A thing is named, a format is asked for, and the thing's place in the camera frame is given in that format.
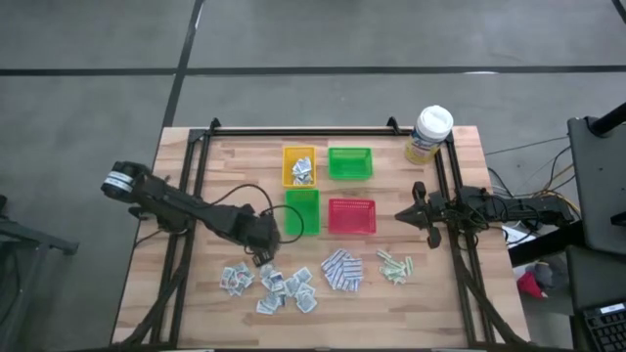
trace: plastic basket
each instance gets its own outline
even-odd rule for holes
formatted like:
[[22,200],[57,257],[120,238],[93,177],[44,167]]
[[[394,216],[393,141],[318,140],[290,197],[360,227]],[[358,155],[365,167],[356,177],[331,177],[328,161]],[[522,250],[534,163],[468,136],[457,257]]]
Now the plastic basket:
[[374,234],[376,203],[369,199],[329,199],[329,232],[332,234]]
[[[295,163],[308,156],[311,159],[311,178],[313,183],[310,185],[294,185],[291,170]],[[317,174],[315,172],[315,147],[283,147],[283,187],[291,189],[306,189],[315,187],[317,182]]]
[[367,180],[372,177],[372,150],[329,148],[329,176],[335,180]]
[[[287,190],[285,204],[293,206],[304,220],[303,236],[320,234],[320,191],[318,190]],[[285,209],[285,232],[288,235],[299,235],[300,218],[291,209]]]

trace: red object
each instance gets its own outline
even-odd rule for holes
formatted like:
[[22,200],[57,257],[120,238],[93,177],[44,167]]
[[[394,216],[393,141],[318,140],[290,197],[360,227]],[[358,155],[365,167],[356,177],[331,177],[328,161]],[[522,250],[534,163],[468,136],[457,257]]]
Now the red object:
[[369,199],[329,199],[329,232],[332,234],[374,234],[376,203]]
[[541,288],[537,285],[535,276],[531,272],[526,272],[521,276],[521,278],[519,278],[519,280],[517,280],[517,288],[535,298],[544,298],[541,294]]

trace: wooden table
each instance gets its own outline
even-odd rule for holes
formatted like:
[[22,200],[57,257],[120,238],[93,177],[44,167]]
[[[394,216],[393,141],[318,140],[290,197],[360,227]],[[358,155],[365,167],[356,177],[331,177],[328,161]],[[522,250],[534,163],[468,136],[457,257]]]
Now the wooden table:
[[[178,185],[189,128],[165,128],[158,147],[154,173],[170,176]],[[454,129],[459,163],[466,185],[490,188],[485,159],[474,126]],[[255,313],[256,301],[267,290],[257,279],[242,297],[231,297],[219,287],[225,266],[249,256],[240,246],[217,238],[197,226],[192,267],[180,332],[179,347],[280,348],[280,347],[447,347],[465,346],[450,245],[445,228],[442,243],[429,249],[426,231],[393,219],[393,214],[413,203],[411,188],[423,181],[429,192],[438,190],[434,163],[414,165],[403,155],[406,137],[213,137],[210,142],[202,196],[212,201],[242,183],[264,188],[275,204],[284,201],[281,182],[282,147],[313,145],[317,150],[318,186],[321,194],[322,232],[284,245],[275,263],[286,276],[307,266],[314,275],[318,306],[302,314],[290,300],[274,316]],[[366,182],[339,182],[328,177],[328,147],[370,147],[374,176]],[[444,156],[448,183],[449,163]],[[329,198],[369,198],[376,201],[377,233],[370,236],[328,234]],[[244,189],[226,203],[249,202],[260,211],[267,207],[262,194]],[[282,231],[284,215],[277,210]],[[147,222],[138,239],[152,233],[156,223]],[[159,235],[134,250],[113,341],[126,337],[145,316],[157,297],[167,235]],[[326,283],[320,263],[338,248],[363,258],[365,280],[358,292],[333,291]],[[379,273],[378,248],[401,259],[413,257],[415,274],[403,286],[394,286]],[[498,230],[480,233],[478,254],[487,295],[503,318],[522,338],[528,330],[514,282],[511,262]],[[169,331],[169,315],[164,331]],[[473,304],[474,324],[481,331]]]

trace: keyboard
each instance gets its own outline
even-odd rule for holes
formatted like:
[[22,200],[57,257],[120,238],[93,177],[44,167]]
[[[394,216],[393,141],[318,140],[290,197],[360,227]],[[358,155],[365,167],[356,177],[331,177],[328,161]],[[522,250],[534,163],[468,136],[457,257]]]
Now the keyboard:
[[596,350],[626,351],[626,301],[583,311]]

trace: black line on floor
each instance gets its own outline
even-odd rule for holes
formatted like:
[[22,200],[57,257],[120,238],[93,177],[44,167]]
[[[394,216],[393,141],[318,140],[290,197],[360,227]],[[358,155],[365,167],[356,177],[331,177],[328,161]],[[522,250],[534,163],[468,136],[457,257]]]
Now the black line on floor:
[[622,4],[621,0],[612,0],[612,2],[619,17],[621,17],[624,24],[626,24],[626,9],[624,9],[624,4]]
[[357,74],[498,74],[626,72],[626,65],[605,66],[311,66],[197,67],[188,76],[357,75]]
[[0,76],[160,76],[174,75],[176,68],[0,68]]
[[203,3],[204,0],[196,0],[194,3],[194,10],[192,11],[192,17],[189,20],[185,44],[183,45],[183,51],[180,53],[180,60],[178,61],[178,67],[176,68],[176,76],[174,77],[172,90],[169,92],[167,108],[165,109],[165,116],[163,117],[163,123],[161,124],[162,127],[171,127],[174,123],[174,115],[176,114],[176,108],[178,107],[180,91],[183,88],[187,64],[189,63],[189,58],[192,55],[192,47],[194,46],[194,38],[196,37],[196,31],[198,30]]

